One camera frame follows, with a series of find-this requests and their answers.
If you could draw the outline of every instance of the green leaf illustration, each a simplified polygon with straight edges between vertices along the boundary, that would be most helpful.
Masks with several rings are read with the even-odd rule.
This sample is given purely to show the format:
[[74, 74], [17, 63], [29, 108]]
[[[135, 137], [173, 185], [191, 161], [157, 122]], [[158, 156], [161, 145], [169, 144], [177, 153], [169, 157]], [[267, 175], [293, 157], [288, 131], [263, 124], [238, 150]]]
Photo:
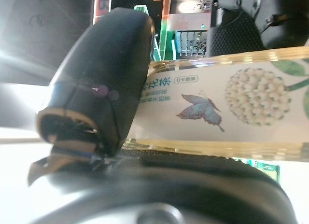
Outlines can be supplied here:
[[307, 114], [307, 117], [309, 118], [309, 88], [306, 91], [305, 97], [304, 97], [304, 108], [305, 112]]
[[273, 61], [272, 64], [281, 70], [284, 73], [293, 75], [293, 76], [305, 76], [305, 68], [294, 61], [281, 60]]

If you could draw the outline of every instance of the butterfly illustration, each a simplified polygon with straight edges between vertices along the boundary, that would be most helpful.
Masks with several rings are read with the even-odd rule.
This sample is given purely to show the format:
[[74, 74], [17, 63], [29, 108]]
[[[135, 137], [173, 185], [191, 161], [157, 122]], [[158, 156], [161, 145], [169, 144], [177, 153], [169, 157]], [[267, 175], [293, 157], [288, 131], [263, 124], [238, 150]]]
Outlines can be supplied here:
[[221, 116], [216, 112], [218, 108], [209, 98], [203, 98], [195, 95], [182, 95], [188, 102], [192, 103], [190, 107], [184, 109], [177, 116], [181, 119], [200, 119], [204, 118], [205, 122], [212, 125], [217, 125], [223, 132], [224, 129], [220, 126]]

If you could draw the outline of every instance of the white flower illustration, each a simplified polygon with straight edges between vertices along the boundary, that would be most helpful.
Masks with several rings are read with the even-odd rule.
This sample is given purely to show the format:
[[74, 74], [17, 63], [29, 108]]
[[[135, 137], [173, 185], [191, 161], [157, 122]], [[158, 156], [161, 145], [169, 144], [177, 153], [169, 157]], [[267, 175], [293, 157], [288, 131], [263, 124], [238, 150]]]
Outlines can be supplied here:
[[254, 126], [272, 125], [290, 109], [281, 77], [263, 69], [239, 70], [227, 83], [225, 99], [237, 118]]

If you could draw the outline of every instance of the white surface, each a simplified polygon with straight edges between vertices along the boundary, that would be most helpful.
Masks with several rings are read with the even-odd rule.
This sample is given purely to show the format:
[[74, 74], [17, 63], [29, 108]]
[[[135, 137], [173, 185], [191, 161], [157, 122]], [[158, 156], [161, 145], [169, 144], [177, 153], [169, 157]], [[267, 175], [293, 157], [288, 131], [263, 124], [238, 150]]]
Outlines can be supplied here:
[[299, 224], [309, 224], [309, 163], [277, 162], [280, 185], [294, 207]]
[[210, 20], [210, 13], [170, 14], [168, 31], [206, 31], [210, 27]]
[[27, 192], [29, 166], [48, 156], [50, 149], [46, 143], [0, 145], [0, 223], [24, 223], [19, 218], [26, 207], [20, 205]]

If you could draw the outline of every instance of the black object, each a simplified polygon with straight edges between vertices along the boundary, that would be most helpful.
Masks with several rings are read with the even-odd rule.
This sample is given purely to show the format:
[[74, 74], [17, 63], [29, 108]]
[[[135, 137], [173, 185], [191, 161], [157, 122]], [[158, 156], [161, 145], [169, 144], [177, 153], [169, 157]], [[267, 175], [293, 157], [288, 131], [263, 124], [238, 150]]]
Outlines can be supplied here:
[[51, 82], [50, 100], [37, 119], [41, 137], [48, 142], [60, 141], [60, 134], [69, 139], [69, 133], [62, 133], [71, 128], [95, 132], [100, 148], [115, 155], [140, 100], [154, 32], [147, 14], [120, 8], [90, 27]]
[[54, 145], [29, 171], [29, 223], [112, 216], [126, 224], [295, 224], [280, 186], [241, 162], [156, 151], [116, 155], [140, 99], [153, 40], [146, 14], [117, 9], [68, 54], [38, 114], [41, 136]]
[[[121, 220], [121, 214], [141, 205], [131, 211], [139, 218], [148, 205], [158, 203], [180, 210], [185, 222], [163, 222], [163, 215], [156, 214], [143, 223], [297, 223], [288, 197], [275, 181], [253, 167], [223, 157], [121, 151], [99, 171], [82, 172], [73, 164], [38, 179], [31, 190], [32, 210], [42, 205], [36, 202], [38, 197], [60, 205], [63, 197], [80, 194], [57, 210], [32, 217], [32, 224], [83, 223], [108, 215]], [[50, 198], [54, 191], [63, 196]], [[187, 211], [196, 215], [191, 221], [186, 221]], [[212, 218], [212, 222], [203, 218]], [[138, 222], [124, 217], [116, 223]]]
[[308, 0], [213, 0], [211, 15], [208, 56], [302, 46], [309, 37]]

